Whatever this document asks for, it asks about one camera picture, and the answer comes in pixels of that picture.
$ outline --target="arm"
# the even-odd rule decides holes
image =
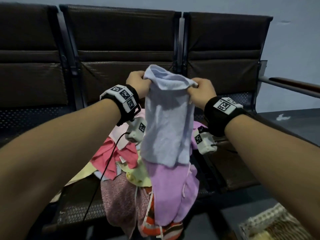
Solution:
[[[191,99],[204,109],[216,93],[209,80],[194,80]],[[246,115],[231,120],[225,134],[256,178],[320,238],[320,148]]]
[[[151,81],[132,72],[127,84],[144,97]],[[0,149],[0,236],[24,239],[51,198],[92,158],[121,114],[103,99],[48,121]]]

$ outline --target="light blue cloth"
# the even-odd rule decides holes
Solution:
[[[146,69],[146,78],[152,84],[146,96],[147,126],[141,157],[168,167],[176,163],[188,164],[195,107],[189,104],[187,88],[197,83],[157,65]]]

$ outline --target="chair backrest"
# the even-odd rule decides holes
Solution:
[[[260,57],[273,18],[200,12],[183,16],[183,74],[211,80],[218,95],[254,110]]]
[[[177,71],[181,12],[75,5],[60,9],[85,103],[98,101],[106,89],[125,84],[131,71],[150,64]]]
[[[0,4],[0,146],[75,110],[55,6]]]

